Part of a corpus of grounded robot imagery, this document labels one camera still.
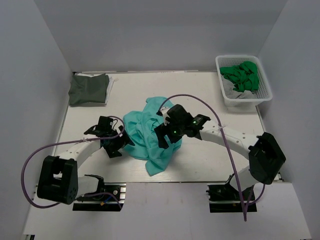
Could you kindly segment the teal t-shirt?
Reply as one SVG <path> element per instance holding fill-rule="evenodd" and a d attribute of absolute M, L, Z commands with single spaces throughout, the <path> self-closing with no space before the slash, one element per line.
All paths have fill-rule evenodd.
<path fill-rule="evenodd" d="M 165 107 L 173 107 L 171 101 L 165 101 L 163 96 L 149 97 L 141 111 L 130 111 L 123 116 L 125 131 L 134 143 L 126 145 L 124 150 L 133 158 L 145 160 L 145 168 L 150 176 L 166 170 L 173 154 L 181 148 L 182 140 L 169 144 L 167 149 L 158 146 L 155 128 L 164 122 L 157 111 L 162 103 Z"/>

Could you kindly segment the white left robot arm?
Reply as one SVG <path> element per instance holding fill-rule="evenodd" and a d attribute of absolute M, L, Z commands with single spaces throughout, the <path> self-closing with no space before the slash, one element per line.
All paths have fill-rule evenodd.
<path fill-rule="evenodd" d="M 47 156 L 42 163 L 37 196 L 70 205 L 76 198 L 85 195 L 96 195 L 104 192 L 104 179 L 95 174 L 79 176 L 78 168 L 95 152 L 104 148 L 109 158 L 120 157 L 120 149 L 126 145 L 134 146 L 123 126 L 118 128 L 122 134 L 113 139 L 118 132 L 111 126 L 94 125 L 84 132 L 88 137 L 98 137 L 98 140 L 76 143 L 58 156 Z"/>

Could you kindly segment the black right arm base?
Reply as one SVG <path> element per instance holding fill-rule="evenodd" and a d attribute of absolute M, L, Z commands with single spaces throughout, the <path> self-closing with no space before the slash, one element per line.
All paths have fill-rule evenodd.
<path fill-rule="evenodd" d="M 206 190 L 210 213 L 241 213 L 239 192 L 229 184 L 210 184 Z"/>

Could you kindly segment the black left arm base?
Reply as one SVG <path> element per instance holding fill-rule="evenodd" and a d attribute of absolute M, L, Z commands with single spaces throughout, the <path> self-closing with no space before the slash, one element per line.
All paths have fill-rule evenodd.
<path fill-rule="evenodd" d="M 97 196 L 79 196 L 72 206 L 75 212 L 120 212 L 126 198 L 125 183 L 105 183 Z"/>

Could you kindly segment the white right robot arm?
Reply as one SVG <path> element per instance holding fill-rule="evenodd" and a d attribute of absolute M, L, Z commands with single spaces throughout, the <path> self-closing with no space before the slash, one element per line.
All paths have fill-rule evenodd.
<path fill-rule="evenodd" d="M 221 127 L 208 116 L 192 116 L 180 104 L 162 107 L 157 115 L 163 123 L 155 128 L 158 146 L 167 149 L 169 144 L 178 142 L 183 136 L 227 146 L 248 160 L 248 166 L 229 177 L 226 187 L 246 190 L 261 183 L 270 185 L 274 181 L 286 157 L 275 137 L 264 132 L 252 135 Z"/>

